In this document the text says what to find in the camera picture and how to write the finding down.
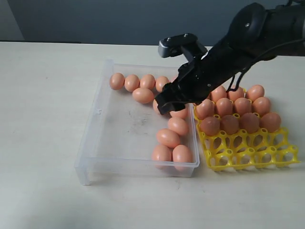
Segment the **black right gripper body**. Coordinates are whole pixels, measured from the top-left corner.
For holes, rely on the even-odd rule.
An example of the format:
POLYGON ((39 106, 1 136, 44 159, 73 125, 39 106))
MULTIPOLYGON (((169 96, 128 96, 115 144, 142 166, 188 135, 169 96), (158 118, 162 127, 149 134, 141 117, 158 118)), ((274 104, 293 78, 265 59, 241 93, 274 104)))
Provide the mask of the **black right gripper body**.
POLYGON ((304 56, 305 4, 288 2, 274 9, 259 3, 242 8, 233 18, 227 34, 201 60, 179 67, 172 82, 180 91, 180 102, 199 104, 209 93, 254 64, 277 56, 304 56))

